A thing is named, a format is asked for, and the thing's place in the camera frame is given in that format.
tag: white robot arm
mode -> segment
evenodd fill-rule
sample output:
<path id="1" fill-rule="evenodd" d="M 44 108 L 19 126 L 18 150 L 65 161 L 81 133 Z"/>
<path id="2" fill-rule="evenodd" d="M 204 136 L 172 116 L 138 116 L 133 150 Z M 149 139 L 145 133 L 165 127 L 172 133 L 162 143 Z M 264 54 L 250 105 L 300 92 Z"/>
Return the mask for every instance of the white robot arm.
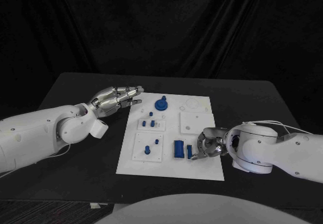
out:
<path id="1" fill-rule="evenodd" d="M 198 148 L 194 160 L 228 153 L 234 159 L 233 166 L 246 172 L 269 174 L 276 165 L 295 177 L 323 182 L 322 135 L 290 133 L 279 137 L 272 128 L 249 122 L 230 131 L 205 128 Z"/>
<path id="2" fill-rule="evenodd" d="M 0 173 L 48 158 L 68 144 L 83 141 L 88 134 L 101 138 L 109 126 L 99 118 L 142 103 L 142 100 L 132 100 L 142 92 L 142 86 L 110 87 L 87 104 L 61 106 L 2 120 Z"/>

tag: cable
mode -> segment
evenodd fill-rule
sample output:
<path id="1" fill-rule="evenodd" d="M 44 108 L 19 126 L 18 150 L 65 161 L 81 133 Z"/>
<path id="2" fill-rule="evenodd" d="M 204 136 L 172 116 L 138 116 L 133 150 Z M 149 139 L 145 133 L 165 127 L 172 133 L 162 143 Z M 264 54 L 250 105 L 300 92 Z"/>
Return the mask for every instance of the cable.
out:
<path id="1" fill-rule="evenodd" d="M 292 126 L 289 126 L 289 125 L 285 125 L 285 124 L 277 124 L 277 123 L 273 123 L 273 122 L 263 122 L 263 121 L 250 121 L 251 123 L 262 123 L 262 124 L 273 124 L 273 125 L 280 125 L 280 126 L 285 126 L 285 127 L 289 127 L 289 128 L 293 128 L 293 129 L 296 129 L 296 130 L 299 130 L 299 131 L 302 131 L 302 132 L 305 132 L 305 133 L 308 133 L 308 134 L 313 134 L 313 133 L 311 133 L 311 132 L 308 132 L 308 131 L 305 131 L 305 130 L 302 130 L 302 129 L 299 129 L 299 128 L 296 128 L 296 127 L 292 127 Z"/>
<path id="2" fill-rule="evenodd" d="M 65 153 L 63 153 L 63 154 L 60 154 L 60 155 L 54 154 L 54 155 L 52 155 L 52 156 L 50 156 L 48 158 L 58 157 L 58 156 L 61 156 L 61 155 L 67 154 L 67 152 L 65 152 Z"/>
<path id="3" fill-rule="evenodd" d="M 276 120 L 259 120 L 259 121 L 251 121 L 251 122 L 253 123 L 276 122 L 276 123 L 279 123 L 279 124 L 282 124 L 285 126 L 285 124 L 280 121 L 276 121 Z"/>
<path id="4" fill-rule="evenodd" d="M 11 172 L 8 172 L 5 175 L 0 176 L 0 178 L 5 177 L 8 174 L 11 174 L 11 173 L 12 173 L 14 171 L 16 171 L 18 169 L 15 169 L 15 170 L 12 170 Z"/>

